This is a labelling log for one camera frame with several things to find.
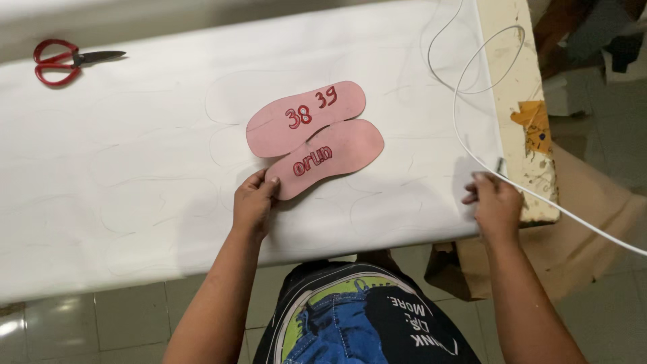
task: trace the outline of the red scissors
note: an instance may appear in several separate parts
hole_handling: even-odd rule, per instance
[[[52,45],[52,44],[63,45],[65,47],[70,48],[70,51],[61,53],[57,56],[47,58],[45,60],[41,60],[40,56],[43,53],[43,50],[48,45]],[[73,45],[68,41],[59,40],[59,39],[48,39],[40,42],[40,44],[36,46],[36,49],[34,49],[34,61],[38,63],[36,65],[36,68],[34,69],[34,72],[36,73],[36,77],[38,77],[38,79],[46,85],[63,86],[63,85],[69,84],[72,80],[74,80],[79,75],[79,73],[81,73],[81,67],[80,67],[81,64],[110,60],[112,58],[121,57],[124,54],[126,54],[126,52],[120,52],[120,51],[103,51],[103,52],[90,52],[90,53],[79,54],[79,47]],[[73,63],[70,65],[64,64],[64,63],[58,63],[67,58],[72,58]],[[43,77],[43,70],[46,68],[71,69],[72,72],[70,72],[70,74],[67,75],[67,77],[65,77],[63,80],[51,82],[46,80]]]

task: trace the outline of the graphic print shirt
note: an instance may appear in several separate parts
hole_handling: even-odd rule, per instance
[[[254,364],[479,363],[405,275],[371,264],[302,264],[283,283]]]

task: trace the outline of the person's right hand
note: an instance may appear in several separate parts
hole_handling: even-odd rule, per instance
[[[487,244],[490,247],[518,244],[523,196],[493,174],[476,172],[472,175],[474,182],[465,186],[470,195],[463,198],[463,203],[479,202],[474,217]]]

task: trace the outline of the hand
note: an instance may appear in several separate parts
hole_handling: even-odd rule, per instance
[[[272,195],[279,189],[278,177],[265,181],[265,171],[252,174],[234,193],[234,224],[232,232],[248,234],[260,242],[269,232]]]
[[[474,217],[489,247],[519,244],[519,217],[523,197],[509,183],[494,174],[476,172],[474,182],[465,186],[470,195],[463,198],[469,205],[479,201]]]

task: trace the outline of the white cable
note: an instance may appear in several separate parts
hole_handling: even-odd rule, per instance
[[[454,16],[451,18],[451,20],[449,21],[449,23],[447,23],[447,25],[445,25],[445,26],[441,29],[441,31],[440,31],[438,34],[440,34],[440,33],[441,33],[441,32],[442,32],[442,31],[443,31],[443,30],[444,30],[444,29],[445,29],[445,28],[446,28],[446,27],[447,27],[447,26],[448,26],[448,25],[449,25],[449,24],[450,24],[450,23],[451,23],[451,22],[456,18],[456,16],[458,15],[458,12],[461,10],[461,7],[462,7],[462,6],[463,6],[463,0],[461,0],[461,4],[459,5],[458,10],[456,11],[456,14],[454,14]],[[510,65],[510,68],[508,68],[508,70],[505,72],[505,74],[503,75],[503,77],[501,77],[501,79],[500,79],[500,80],[498,80],[498,81],[497,81],[495,84],[493,84],[492,86],[490,86],[490,87],[488,87],[488,88],[486,88],[486,89],[483,89],[483,90],[481,90],[481,91],[478,91],[478,92],[467,93],[467,92],[459,91],[459,90],[458,90],[458,87],[461,85],[461,81],[463,80],[463,77],[464,77],[465,73],[467,72],[467,68],[468,68],[468,67],[469,67],[469,65],[472,63],[472,61],[474,60],[474,58],[476,58],[476,56],[479,54],[479,52],[481,52],[481,50],[485,47],[485,45],[486,45],[490,40],[492,40],[494,37],[496,37],[497,35],[501,34],[502,32],[505,32],[506,30],[508,30],[508,29],[512,29],[512,28],[517,28],[517,29],[519,29],[519,30],[521,31],[521,33],[522,33],[522,35],[523,35],[523,36],[521,37],[521,43],[519,44],[519,51],[518,51],[518,52],[517,52],[517,54],[515,55],[514,60],[512,61],[512,64]],[[429,52],[431,52],[432,44],[433,44],[433,42],[436,40],[436,38],[438,37],[438,34],[436,34],[436,36],[435,36],[435,37],[433,37],[433,40],[432,40],[431,44],[429,44]],[[570,212],[570,211],[568,211],[567,209],[565,209],[565,208],[563,208],[563,207],[559,206],[558,204],[556,204],[556,203],[552,202],[551,200],[549,200],[549,199],[547,199],[547,198],[545,198],[545,197],[539,196],[538,194],[534,193],[533,191],[530,191],[529,189],[527,189],[527,188],[525,188],[525,187],[519,186],[519,185],[518,185],[518,184],[516,184],[515,182],[512,182],[512,181],[510,181],[509,179],[507,179],[505,176],[503,176],[503,175],[501,175],[501,174],[499,174],[499,173],[497,173],[497,172],[493,171],[493,170],[492,170],[492,169],[490,169],[488,166],[486,166],[486,165],[485,165],[485,163],[481,162],[481,160],[479,160],[479,159],[474,155],[474,153],[472,153],[472,151],[471,151],[469,148],[467,148],[467,146],[465,145],[465,143],[464,143],[464,142],[463,142],[463,140],[461,139],[461,136],[460,136],[460,134],[458,133],[458,127],[457,127],[457,124],[456,124],[456,98],[458,97],[458,94],[459,94],[459,93],[462,93],[462,94],[468,94],[468,95],[471,95],[471,94],[474,94],[474,93],[480,93],[480,92],[487,91],[487,90],[489,90],[489,89],[493,88],[494,86],[496,86],[497,84],[499,84],[499,82],[501,82],[501,80],[502,80],[502,79],[503,79],[503,78],[508,74],[508,72],[510,72],[510,70],[512,69],[512,65],[514,65],[514,62],[516,62],[517,57],[519,56],[519,53],[521,52],[521,48],[523,47],[523,41],[524,41],[524,39],[525,39],[525,30],[524,30],[520,25],[512,25],[512,26],[509,26],[509,27],[507,27],[507,28],[505,28],[505,29],[500,30],[499,32],[496,32],[493,36],[489,37],[489,39],[488,39],[488,40],[486,40],[486,41],[483,43],[483,45],[482,45],[482,46],[480,46],[480,48],[479,48],[479,49],[474,53],[474,55],[473,55],[473,56],[470,58],[470,60],[467,62],[467,64],[465,65],[465,68],[463,69],[463,72],[461,73],[461,77],[459,78],[458,83],[456,83],[456,87],[451,87],[451,86],[449,86],[447,83],[445,83],[444,81],[442,81],[442,80],[441,80],[441,79],[436,75],[436,73],[433,71],[433,67],[432,67],[432,65],[431,65],[431,61],[430,61],[430,59],[429,59],[429,52],[427,53],[427,61],[428,61],[428,63],[429,63],[429,69],[431,70],[432,74],[436,77],[436,79],[438,79],[438,81],[440,81],[440,83],[442,83],[443,85],[445,85],[445,86],[449,87],[452,91],[454,91],[454,101],[452,102],[452,118],[453,118],[453,120],[454,120],[454,131],[456,132],[456,137],[458,138],[458,141],[461,143],[461,146],[463,147],[463,149],[465,149],[465,151],[467,152],[467,154],[469,154],[469,155],[470,155],[470,156],[471,156],[471,157],[472,157],[472,158],[473,158],[473,159],[474,159],[478,164],[480,164],[483,168],[485,168],[486,170],[488,170],[490,173],[492,173],[492,174],[494,174],[495,176],[497,176],[497,177],[501,178],[502,180],[507,181],[507,182],[508,182],[508,183],[510,183],[512,186],[515,186],[516,188],[518,188],[518,189],[520,189],[520,190],[522,190],[522,191],[524,191],[524,192],[526,192],[526,193],[528,193],[528,194],[530,194],[530,195],[532,195],[532,196],[534,196],[534,197],[536,197],[536,198],[538,198],[538,199],[542,200],[543,202],[546,202],[546,203],[547,203],[547,204],[549,204],[550,206],[553,206],[554,208],[558,209],[559,211],[562,211],[564,214],[566,214],[566,215],[570,216],[572,219],[574,219],[574,220],[575,220],[575,221],[577,221],[578,223],[581,223],[582,225],[584,225],[584,226],[588,227],[588,228],[589,228],[589,229],[591,229],[592,231],[595,231],[595,232],[596,232],[596,233],[598,233],[599,235],[602,235],[603,237],[605,237],[605,238],[607,238],[607,239],[611,240],[612,242],[614,242],[614,243],[618,244],[619,246],[624,247],[624,248],[626,248],[626,249],[629,249],[630,251],[633,251],[633,252],[638,253],[638,254],[640,254],[640,255],[647,256],[647,251],[642,250],[642,249],[639,249],[639,248],[637,248],[637,247],[635,247],[635,246],[633,246],[633,245],[627,244],[626,242],[623,242],[622,240],[620,240],[620,239],[618,239],[618,238],[615,238],[615,237],[613,237],[613,236],[609,235],[608,233],[605,233],[604,231],[602,231],[602,230],[598,229],[597,227],[595,227],[595,226],[591,225],[590,223],[588,223],[588,222],[584,221],[582,218],[579,218],[578,216],[576,216],[576,215],[575,215],[575,214],[573,214],[572,212]]]

